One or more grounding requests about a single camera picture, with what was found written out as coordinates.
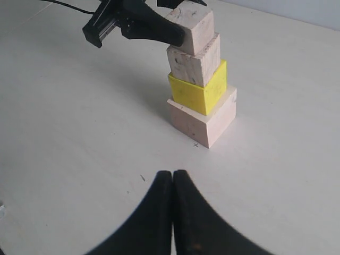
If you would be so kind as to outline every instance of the black foreground object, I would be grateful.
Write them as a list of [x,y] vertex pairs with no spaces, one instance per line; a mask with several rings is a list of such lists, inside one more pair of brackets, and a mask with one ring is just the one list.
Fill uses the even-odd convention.
[[88,255],[170,255],[171,190],[171,172],[158,172],[134,213]]
[[[157,0],[159,7],[176,8],[183,0]],[[202,0],[193,0],[206,5]],[[116,27],[127,39],[148,39],[180,47],[184,30],[150,8],[145,0],[101,0],[100,6],[83,27],[88,42],[100,48]]]
[[186,171],[174,173],[173,194],[177,255],[271,255],[225,222]]
[[88,255],[272,255],[237,232],[207,203],[185,170],[157,173],[127,221]]

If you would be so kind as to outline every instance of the wooden block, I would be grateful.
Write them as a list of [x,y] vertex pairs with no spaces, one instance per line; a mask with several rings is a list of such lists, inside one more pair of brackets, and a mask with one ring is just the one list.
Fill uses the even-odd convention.
[[199,114],[174,100],[167,101],[172,124],[201,145],[210,148],[236,117],[237,89],[229,86],[208,116]]
[[221,60],[220,66],[204,88],[177,79],[171,73],[168,78],[176,103],[208,115],[227,89],[227,62]]
[[205,87],[221,63],[220,35],[215,33],[214,38],[196,56],[173,46],[168,47],[167,54],[174,77]]
[[179,49],[190,55],[196,55],[214,37],[213,11],[201,4],[184,0],[165,18],[185,31],[184,43]]

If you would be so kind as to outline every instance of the black cable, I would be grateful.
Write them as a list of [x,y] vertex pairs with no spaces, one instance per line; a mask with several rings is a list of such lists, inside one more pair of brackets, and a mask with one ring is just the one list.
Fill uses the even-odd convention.
[[60,4],[60,5],[66,6],[66,7],[68,7],[68,8],[71,8],[71,9],[74,9],[74,10],[76,10],[76,11],[79,11],[79,12],[82,12],[82,13],[86,13],[86,14],[94,14],[94,12],[85,11],[85,10],[80,9],[80,8],[78,8],[78,7],[75,7],[75,6],[73,6],[73,5],[66,4],[66,3],[63,3],[63,2],[60,2],[60,1],[57,1],[57,0],[40,0],[40,1],[45,1],[45,2],[55,3],[55,4]]

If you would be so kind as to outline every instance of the tabletop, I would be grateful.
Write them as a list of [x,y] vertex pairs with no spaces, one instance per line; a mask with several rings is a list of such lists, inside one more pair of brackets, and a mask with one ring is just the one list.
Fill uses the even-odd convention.
[[167,45],[115,30],[98,49],[83,36],[86,14],[0,2],[7,255],[86,253],[127,219],[157,171],[176,169],[270,252],[340,253],[340,32],[207,1],[238,100],[206,149],[170,123]]

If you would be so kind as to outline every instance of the yellow block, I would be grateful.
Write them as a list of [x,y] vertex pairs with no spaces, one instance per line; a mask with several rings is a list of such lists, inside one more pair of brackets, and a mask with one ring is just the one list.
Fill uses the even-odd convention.
[[220,66],[204,88],[177,79],[171,73],[168,78],[176,103],[203,115],[208,115],[227,90],[227,61],[221,60]]

